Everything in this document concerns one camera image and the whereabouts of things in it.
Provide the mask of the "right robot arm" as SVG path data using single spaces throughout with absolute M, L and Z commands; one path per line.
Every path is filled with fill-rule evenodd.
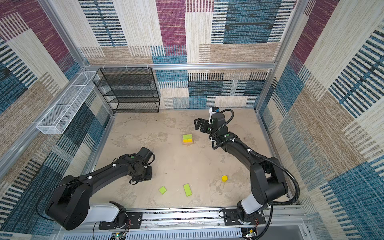
M 218 126 L 222 120 L 214 118 L 209 122 L 195 119 L 195 129 L 209 134 L 214 150 L 221 148 L 233 155 L 250 172 L 251 193 L 237 205 L 237 221 L 247 225 L 255 221 L 267 207 L 286 206 L 296 203 L 300 197 L 300 185 L 286 168 L 281 166 L 277 158 L 267 158 L 247 146 L 236 134 L 229 132 L 226 126 Z M 285 202 L 276 200 L 289 191 L 286 177 L 291 179 L 295 187 L 295 195 Z

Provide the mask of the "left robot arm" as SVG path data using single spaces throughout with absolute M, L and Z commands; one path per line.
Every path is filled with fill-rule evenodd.
M 155 154 L 142 148 L 137 154 L 125 154 L 109 165 L 94 172 L 74 177 L 64 177 L 59 185 L 43 193 L 38 202 L 49 197 L 45 213 L 39 217 L 56 222 L 65 230 L 73 230 L 84 223 L 104 222 L 113 229 L 129 224 L 126 208 L 117 202 L 91 204 L 91 197 L 114 181 L 130 176 L 129 184 L 136 185 L 152 178 L 151 164 Z

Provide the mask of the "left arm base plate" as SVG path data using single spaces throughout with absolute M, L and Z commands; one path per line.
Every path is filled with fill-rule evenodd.
M 139 229 L 143 220 L 143 212 L 127 212 L 122 215 L 122 220 L 113 222 L 101 222 L 98 226 L 99 230 L 128 230 Z

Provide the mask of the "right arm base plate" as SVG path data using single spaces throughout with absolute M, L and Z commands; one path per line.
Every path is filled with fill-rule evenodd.
M 239 209 L 226 209 L 219 210 L 219 217 L 224 219 L 225 226 L 235 225 L 264 225 L 266 219 L 264 213 L 254 212 L 250 215 L 240 213 Z

